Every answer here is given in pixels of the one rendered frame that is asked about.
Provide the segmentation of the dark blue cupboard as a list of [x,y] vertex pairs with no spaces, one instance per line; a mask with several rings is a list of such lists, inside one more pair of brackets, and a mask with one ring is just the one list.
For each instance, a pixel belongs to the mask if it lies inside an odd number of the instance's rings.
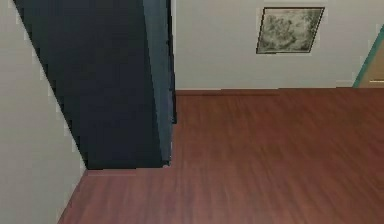
[[171,0],[12,1],[86,168],[169,165]]

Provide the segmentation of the framed grey-green picture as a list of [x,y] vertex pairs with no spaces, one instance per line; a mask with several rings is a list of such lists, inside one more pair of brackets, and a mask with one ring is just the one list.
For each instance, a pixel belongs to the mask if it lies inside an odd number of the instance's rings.
[[310,53],[324,11],[324,7],[264,7],[256,53]]

